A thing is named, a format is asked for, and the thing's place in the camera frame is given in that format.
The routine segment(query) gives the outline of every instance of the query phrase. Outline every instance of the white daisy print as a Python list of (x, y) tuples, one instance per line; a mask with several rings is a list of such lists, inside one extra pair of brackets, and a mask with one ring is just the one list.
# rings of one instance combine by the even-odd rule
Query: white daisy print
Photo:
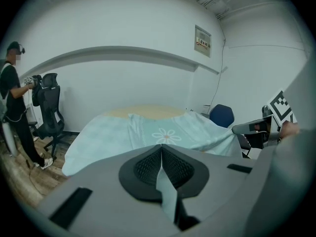
[(174, 135), (174, 130), (169, 130), (166, 132), (165, 129), (159, 128), (159, 132), (155, 132), (152, 134), (154, 138), (158, 138), (156, 144), (172, 144), (177, 145), (175, 141), (181, 141), (181, 137)]

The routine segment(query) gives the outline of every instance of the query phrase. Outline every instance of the framed sign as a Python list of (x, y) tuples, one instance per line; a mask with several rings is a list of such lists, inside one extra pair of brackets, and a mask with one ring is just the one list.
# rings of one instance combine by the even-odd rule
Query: framed sign
[(211, 34), (196, 26), (194, 50), (211, 57)]

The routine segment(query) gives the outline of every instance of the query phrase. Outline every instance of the chair backrest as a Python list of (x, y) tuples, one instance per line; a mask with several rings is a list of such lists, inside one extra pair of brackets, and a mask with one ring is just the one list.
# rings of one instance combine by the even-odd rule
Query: chair backrest
[(209, 119), (221, 127), (227, 128), (234, 120), (233, 110), (225, 105), (216, 105), (209, 113)]
[[(43, 125), (47, 133), (52, 135), (59, 135), (65, 126), (64, 118), (59, 112), (59, 95), (60, 95), (60, 86), (57, 85), (56, 82), (43, 84), (42, 86), (46, 86), (46, 88), (42, 88), (38, 92), (38, 100), (40, 105), (40, 110), (43, 118)], [(43, 81), (45, 77), (50, 77), (50, 74), (47, 74), (43, 77)]]

